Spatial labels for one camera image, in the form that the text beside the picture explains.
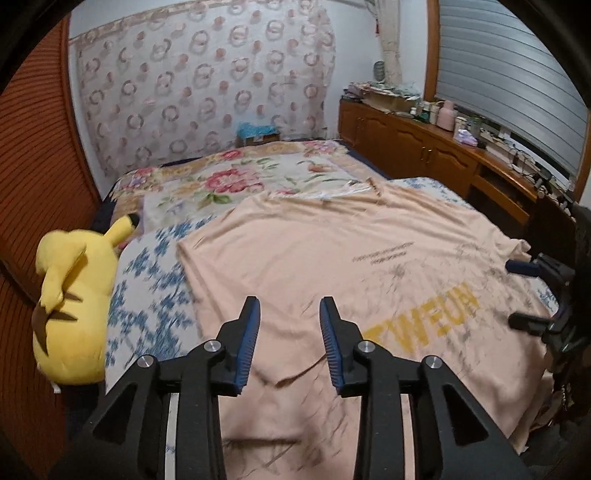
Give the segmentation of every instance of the window blind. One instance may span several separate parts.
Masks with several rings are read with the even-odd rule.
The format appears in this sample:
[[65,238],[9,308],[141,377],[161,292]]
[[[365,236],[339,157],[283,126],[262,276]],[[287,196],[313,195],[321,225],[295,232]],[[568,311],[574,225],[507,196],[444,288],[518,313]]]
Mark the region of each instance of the window blind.
[[587,108],[544,44],[497,0],[439,0],[437,97],[503,125],[577,173]]

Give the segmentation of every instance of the metal screw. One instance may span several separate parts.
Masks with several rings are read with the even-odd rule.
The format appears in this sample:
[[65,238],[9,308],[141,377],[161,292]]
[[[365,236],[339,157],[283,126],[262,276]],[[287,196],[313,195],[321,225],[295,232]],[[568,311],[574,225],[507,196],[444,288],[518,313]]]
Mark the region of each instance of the metal screw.
[[438,356],[429,355],[425,359],[425,363],[429,368],[440,368],[443,365],[443,360],[441,360]]
[[141,368],[151,367],[154,363],[154,357],[152,355],[142,355],[138,358],[138,366]]
[[371,353],[375,350],[375,343],[369,340],[362,340],[357,344],[357,348],[363,353]]
[[211,353],[217,352],[221,347],[222,344],[217,340],[209,340],[205,342],[205,345],[203,345],[203,348],[205,348],[207,352]]

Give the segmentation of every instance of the lace curtain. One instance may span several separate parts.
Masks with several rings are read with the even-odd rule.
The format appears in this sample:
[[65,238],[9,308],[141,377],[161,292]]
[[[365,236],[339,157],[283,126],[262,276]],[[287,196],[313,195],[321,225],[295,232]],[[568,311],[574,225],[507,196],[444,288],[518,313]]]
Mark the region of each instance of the lace curtain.
[[400,67],[400,0],[376,0],[379,41],[386,68],[385,81],[392,85],[402,83]]
[[195,1],[72,40],[105,174],[233,146],[240,121],[318,136],[335,36],[317,0]]

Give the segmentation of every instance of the pink bottle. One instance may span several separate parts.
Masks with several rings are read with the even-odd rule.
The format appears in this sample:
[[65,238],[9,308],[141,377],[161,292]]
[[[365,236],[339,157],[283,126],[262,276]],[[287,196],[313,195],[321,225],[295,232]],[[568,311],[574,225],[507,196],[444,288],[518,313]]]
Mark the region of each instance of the pink bottle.
[[439,110],[439,117],[437,118],[437,126],[449,132],[453,132],[456,123],[457,111],[453,108],[453,102],[446,100],[441,110]]

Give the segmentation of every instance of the floral bedspread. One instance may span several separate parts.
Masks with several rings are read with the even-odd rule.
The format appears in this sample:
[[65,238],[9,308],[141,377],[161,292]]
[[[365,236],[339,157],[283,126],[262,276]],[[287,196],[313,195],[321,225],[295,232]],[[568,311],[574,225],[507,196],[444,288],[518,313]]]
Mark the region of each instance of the floral bedspread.
[[[437,180],[414,178],[391,180],[404,187],[422,190],[436,198],[472,208],[461,197]],[[332,192],[311,192],[306,197],[330,198],[353,190],[366,189],[367,183]],[[199,318],[195,317],[191,290],[183,267],[177,261],[176,242],[201,228],[214,217],[193,219],[146,233],[123,251],[109,309],[106,347],[106,388],[109,390],[139,356],[146,353],[159,360],[185,355],[203,338]],[[558,309],[556,300],[539,278],[532,287],[549,311]],[[167,430],[165,478],[174,479],[176,439],[176,395],[171,399]]]
[[377,176],[338,142],[273,142],[210,155],[174,166],[142,168],[121,177],[112,198],[112,222],[140,212],[143,230],[219,215],[242,199],[267,190],[296,194],[332,189]]

